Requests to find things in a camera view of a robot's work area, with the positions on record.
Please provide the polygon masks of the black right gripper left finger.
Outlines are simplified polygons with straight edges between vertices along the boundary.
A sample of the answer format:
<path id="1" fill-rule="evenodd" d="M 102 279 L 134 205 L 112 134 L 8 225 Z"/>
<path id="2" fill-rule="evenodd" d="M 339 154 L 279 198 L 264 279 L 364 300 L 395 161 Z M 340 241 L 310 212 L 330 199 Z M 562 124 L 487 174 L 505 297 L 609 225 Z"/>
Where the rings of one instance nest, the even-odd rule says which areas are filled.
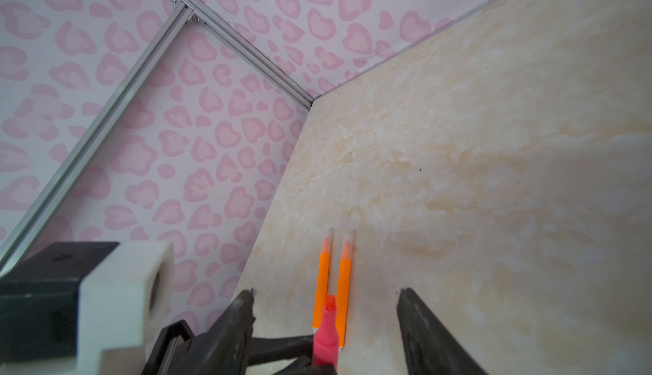
<path id="1" fill-rule="evenodd" d="M 166 374 L 246 374 L 254 301 L 254 290 L 241 291 L 207 331 L 175 349 Z"/>

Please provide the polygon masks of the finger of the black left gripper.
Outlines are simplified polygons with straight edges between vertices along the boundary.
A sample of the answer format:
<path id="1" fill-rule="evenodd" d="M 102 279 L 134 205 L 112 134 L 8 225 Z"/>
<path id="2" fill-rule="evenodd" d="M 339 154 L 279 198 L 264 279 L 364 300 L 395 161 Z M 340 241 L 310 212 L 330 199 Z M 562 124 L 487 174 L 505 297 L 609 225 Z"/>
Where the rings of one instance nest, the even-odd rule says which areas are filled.
<path id="1" fill-rule="evenodd" d="M 279 339 L 253 338 L 247 368 L 276 361 L 293 360 L 276 372 L 285 375 L 336 375 L 332 365 L 312 364 L 313 336 L 304 335 Z"/>
<path id="2" fill-rule="evenodd" d="M 195 334 L 184 319 L 164 327 L 156 339 L 141 374 L 166 374 L 173 361 L 175 349 L 193 337 Z"/>

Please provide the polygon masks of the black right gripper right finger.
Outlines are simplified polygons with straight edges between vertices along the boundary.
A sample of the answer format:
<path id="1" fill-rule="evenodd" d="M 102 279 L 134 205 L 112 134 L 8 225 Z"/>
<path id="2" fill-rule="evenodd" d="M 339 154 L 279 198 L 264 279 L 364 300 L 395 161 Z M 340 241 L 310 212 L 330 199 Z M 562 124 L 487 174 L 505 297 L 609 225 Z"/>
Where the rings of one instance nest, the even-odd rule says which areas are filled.
<path id="1" fill-rule="evenodd" d="M 487 374 L 412 288 L 401 290 L 397 318 L 408 374 Z"/>

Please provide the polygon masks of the orange highlighter pen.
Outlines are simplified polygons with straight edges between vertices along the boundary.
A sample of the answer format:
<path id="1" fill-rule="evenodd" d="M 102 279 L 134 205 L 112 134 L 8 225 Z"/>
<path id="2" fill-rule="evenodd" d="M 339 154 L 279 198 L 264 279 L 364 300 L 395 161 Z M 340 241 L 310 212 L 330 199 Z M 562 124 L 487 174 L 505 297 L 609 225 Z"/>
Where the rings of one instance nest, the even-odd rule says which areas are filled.
<path id="1" fill-rule="evenodd" d="M 346 343 L 346 324 L 349 303 L 351 270 L 355 239 L 357 232 L 355 230 L 348 232 L 343 237 L 341 262 L 339 266 L 339 276 L 336 291 L 336 329 L 340 337 L 340 347 L 344 348 Z"/>
<path id="2" fill-rule="evenodd" d="M 319 266 L 313 310 L 312 328 L 317 330 L 322 322 L 322 314 L 329 288 L 329 266 L 332 252 L 334 229 L 331 227 L 320 242 Z"/>

